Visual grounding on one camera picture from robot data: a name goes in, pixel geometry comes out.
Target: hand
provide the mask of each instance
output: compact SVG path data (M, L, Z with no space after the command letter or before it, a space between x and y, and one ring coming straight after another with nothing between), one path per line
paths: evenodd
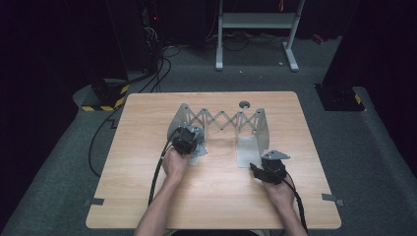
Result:
M285 181L294 187L294 183L288 175L285 177ZM289 207L292 208L292 204L295 198L294 192L292 192L286 183L282 181L280 184L274 185L273 183L267 183L263 181L263 184L267 190L270 201L278 211L281 209L288 209Z
M175 148L170 148L166 152L162 162L162 167L165 170L167 178L176 182L181 181L187 170L190 158L190 154L181 155Z

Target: person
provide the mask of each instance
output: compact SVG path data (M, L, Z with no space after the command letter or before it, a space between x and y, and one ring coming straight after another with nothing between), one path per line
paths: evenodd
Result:
M163 235L168 220L168 211L171 206L172 196L175 194L176 188L186 173L190 158L190 154L182 156L174 148L170 148L167 151L162 162L166 179L147 211L142 216L135 230L135 236ZM286 181L293 185L288 175ZM292 190L283 183L274 185L263 182L263 184L272 205L282 220L286 234L294 236L307 235L292 207L294 202Z

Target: stand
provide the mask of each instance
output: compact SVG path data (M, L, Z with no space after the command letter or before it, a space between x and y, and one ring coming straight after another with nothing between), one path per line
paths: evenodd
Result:
M301 19L305 0L300 0L296 13L223 13L223 0L220 0L218 11L218 39L215 56L215 69L223 69L223 29L291 29L288 42L282 42L292 72L299 68L292 53L291 46Z

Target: cable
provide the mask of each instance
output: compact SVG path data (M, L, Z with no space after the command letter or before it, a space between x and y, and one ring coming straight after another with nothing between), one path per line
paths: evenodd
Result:
M166 58L162 58L162 65L163 65L163 61L164 60L166 62L168 62L168 64L169 64L168 71L166 71L165 74L161 78L157 77L156 84L152 87L152 89L150 90L150 92L153 92L153 89L154 88L156 88L156 92L157 92L157 88L159 88L159 92L161 92L161 90L160 90L160 83L162 82L163 79L165 79L165 77L171 71L171 67L172 67L171 62L168 59L166 59Z
M166 142L166 144L165 144L165 147L163 148L163 150L162 150L162 153L160 154L160 159L159 159L159 161L158 161L158 163L157 163L157 165L156 165L156 168L155 168L155 172L154 172L154 174L153 174L153 179L152 179L152 184L151 184L151 186L150 186L150 191L149 191L149 200L148 200L148 206L152 203L152 201L153 201L153 194L154 194L154 191L155 191L155 185L156 185L156 180L157 180L157 176L158 176L158 174L159 174L159 170L160 170L160 166L162 165L162 161L163 161L163 158L165 157L165 154L166 154L166 151L168 150L168 148L169 148L169 143L171 142L171 140L172 140L172 138L174 137L174 135L177 133L177 132L179 132L179 130L180 130L180 128L177 128L177 129L175 129L174 130L174 132L172 132L172 134L169 136L169 138L168 138L168 141Z
M294 181L292 180L291 175L286 172L287 175L289 176L289 178L291 179L291 182L294 183ZM297 200L297 205L298 205L298 211L300 212L300 219L301 219L301 224L303 225L303 228L306 230L307 235L309 234L309 230L307 228L307 223L306 223L306 216L304 215L304 207L303 207L303 202L301 201L301 197L300 195L297 193L297 191L295 190L295 185L294 187L288 183L288 181L286 181L285 179L282 180L286 185L288 185L288 187L292 190L292 192L294 193L295 199Z
M216 0L216 1L215 1L215 4L214 4L214 9L215 9L215 11L214 11L214 17L213 17L213 20L212 20L211 30L209 31L209 33L208 33L208 35L207 35L207 37L206 37L206 40L207 40L207 39L209 38L209 36L212 34L212 30L214 29L215 20L216 20L216 16L217 16L217 4L218 4L218 0Z
M97 173L97 171L95 171L95 170L94 170L94 168L92 167L92 163L91 163L91 151L92 151L92 144L94 143L95 137L97 136L98 131L101 129L101 127L104 125L104 123L105 123L106 121L110 121L110 120L109 120L109 118L110 118L111 116L113 116L113 115L114 115L114 113L116 113L116 112L117 112L120 108L122 108L123 106L124 106L124 104L120 105L118 109L116 109L116 110L112 111L112 112L111 112L111 114L110 114L109 116L107 116L107 118L105 118L105 119L103 120L103 122L101 122L100 126L99 126L99 127L98 127L98 129L95 131L94 136L93 136L93 137L92 137L92 139L91 139L91 142L89 143L89 169L90 169L90 170L91 170L91 172L92 172L95 176L97 176L98 178L100 178L100 177L101 177L101 175L100 175L100 174L98 174L98 173Z

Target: table top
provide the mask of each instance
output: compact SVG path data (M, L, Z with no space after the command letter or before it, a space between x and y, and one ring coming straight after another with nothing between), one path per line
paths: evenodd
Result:
M202 108L232 116L249 101L245 113L264 108L269 149L291 156L282 162L300 194L310 229L333 229L341 224L313 139L296 93L292 91L140 93L128 96L91 205L89 228L136 228L147 209L154 169L166 143L167 130L182 103L194 112ZM262 182L249 168L236 164L232 126L208 127L208 153L190 166L169 212L171 229L283 228ZM160 171L155 192L165 174Z

